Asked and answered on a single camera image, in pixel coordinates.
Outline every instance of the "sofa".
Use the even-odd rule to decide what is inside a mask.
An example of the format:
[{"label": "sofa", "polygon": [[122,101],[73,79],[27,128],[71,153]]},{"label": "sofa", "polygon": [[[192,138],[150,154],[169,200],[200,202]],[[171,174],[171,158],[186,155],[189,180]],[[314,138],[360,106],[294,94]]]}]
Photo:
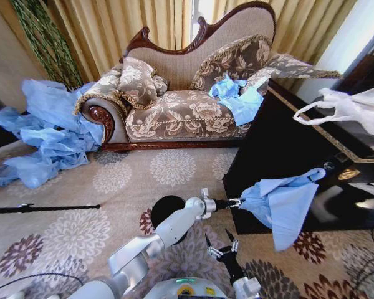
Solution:
[{"label": "sofa", "polygon": [[[247,80],[241,93],[264,77],[339,76],[287,54],[272,53],[276,20],[266,3],[245,3],[211,25],[200,17],[199,24],[196,38],[181,50],[153,44],[144,27],[131,40],[120,63],[78,100],[75,113],[104,126],[104,149],[237,146],[251,124],[236,126],[230,110],[208,95],[224,74]],[[167,91],[147,106],[137,105],[132,92],[119,87],[126,59],[150,65],[152,75],[165,80]],[[266,85],[263,82],[258,91],[264,94]]]}]

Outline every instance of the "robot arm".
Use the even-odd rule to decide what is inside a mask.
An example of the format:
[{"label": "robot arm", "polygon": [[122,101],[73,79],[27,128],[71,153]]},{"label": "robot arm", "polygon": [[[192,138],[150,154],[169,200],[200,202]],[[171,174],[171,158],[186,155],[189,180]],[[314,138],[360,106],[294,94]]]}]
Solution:
[{"label": "robot arm", "polygon": [[[185,208],[177,210],[168,218],[161,222],[154,234],[149,236],[135,237],[120,247],[108,259],[111,277],[99,277],[86,283],[70,299],[120,299],[129,291],[133,290],[148,273],[148,259],[155,258],[164,252],[169,246],[177,243],[185,233],[193,226],[195,220],[207,219],[212,212],[227,207],[241,204],[239,199],[229,201],[217,201],[208,198],[208,190],[202,190],[203,199],[192,197],[186,201]],[[226,251],[212,248],[214,254],[220,255],[218,261],[224,262],[231,276],[231,283],[237,294],[252,294],[257,290],[257,285],[253,285],[248,280],[235,256],[237,254],[238,241],[235,240],[230,247],[233,256]]]},{"label": "robot arm", "polygon": [[135,237],[119,248],[108,259],[111,278],[97,278],[86,283],[70,299],[119,299],[135,288],[148,273],[147,260],[160,255],[169,246],[177,243],[193,226],[195,220],[209,218],[217,211],[216,202],[208,199],[208,190],[203,189],[204,199],[192,197],[185,208],[175,211],[155,230],[154,234]]}]

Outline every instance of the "floral upholstery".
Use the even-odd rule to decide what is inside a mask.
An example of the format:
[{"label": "floral upholstery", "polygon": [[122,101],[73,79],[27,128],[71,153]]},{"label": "floral upholstery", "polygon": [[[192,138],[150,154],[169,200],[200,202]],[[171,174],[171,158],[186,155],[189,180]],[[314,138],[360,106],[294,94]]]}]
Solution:
[{"label": "floral upholstery", "polygon": [[289,54],[275,53],[265,63],[265,67],[258,70],[247,79],[247,84],[241,89],[244,93],[250,86],[256,85],[257,91],[264,95],[270,78],[340,78],[341,74],[334,70],[321,70],[314,65],[293,58]]},{"label": "floral upholstery", "polygon": [[119,79],[119,96],[133,108],[148,109],[155,105],[156,91],[152,79],[154,68],[146,62],[125,57]]},{"label": "floral upholstery", "polygon": [[118,104],[122,110],[127,112],[127,105],[124,104],[118,97],[117,87],[119,79],[122,75],[123,64],[117,64],[107,73],[105,73],[96,84],[78,98],[74,115],[77,115],[82,108],[82,105],[90,98],[102,98],[103,100],[111,101]]},{"label": "floral upholstery", "polygon": [[334,70],[318,69],[314,65],[300,61],[289,54],[275,53],[266,62],[265,67],[278,70],[277,78],[340,78]]},{"label": "floral upholstery", "polygon": [[206,91],[166,92],[147,110],[132,109],[126,119],[130,140],[241,138],[250,124],[236,127],[229,109]]},{"label": "floral upholstery", "polygon": [[162,97],[168,91],[169,81],[158,75],[153,76],[152,80],[154,81],[156,96]]},{"label": "floral upholstery", "polygon": [[270,44],[263,36],[249,36],[221,47],[203,61],[190,89],[209,90],[224,78],[224,73],[233,80],[246,80],[263,67]]}]

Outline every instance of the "beige curtain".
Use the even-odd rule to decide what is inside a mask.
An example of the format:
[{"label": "beige curtain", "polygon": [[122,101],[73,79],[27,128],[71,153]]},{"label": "beige curtain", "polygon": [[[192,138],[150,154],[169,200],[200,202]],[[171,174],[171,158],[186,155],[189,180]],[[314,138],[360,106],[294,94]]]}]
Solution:
[{"label": "beige curtain", "polygon": [[[246,0],[214,0],[212,23]],[[267,0],[277,21],[272,50],[315,64],[356,0]]]},{"label": "beige curtain", "polygon": [[191,0],[50,0],[48,7],[86,82],[114,66],[143,26],[160,47],[189,44]]}]

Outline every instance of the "white plastic bag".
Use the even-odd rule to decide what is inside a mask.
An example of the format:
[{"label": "white plastic bag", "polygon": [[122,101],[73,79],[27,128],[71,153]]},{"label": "white plastic bag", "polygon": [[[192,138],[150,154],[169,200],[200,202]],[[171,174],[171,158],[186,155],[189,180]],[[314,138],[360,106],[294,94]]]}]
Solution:
[{"label": "white plastic bag", "polygon": [[[298,110],[294,120],[303,125],[320,125],[328,121],[357,121],[367,133],[374,135],[374,88],[352,96],[322,88],[319,94],[323,95],[324,101],[313,102]],[[313,107],[334,108],[335,112],[323,118],[304,120],[300,114]]]}]

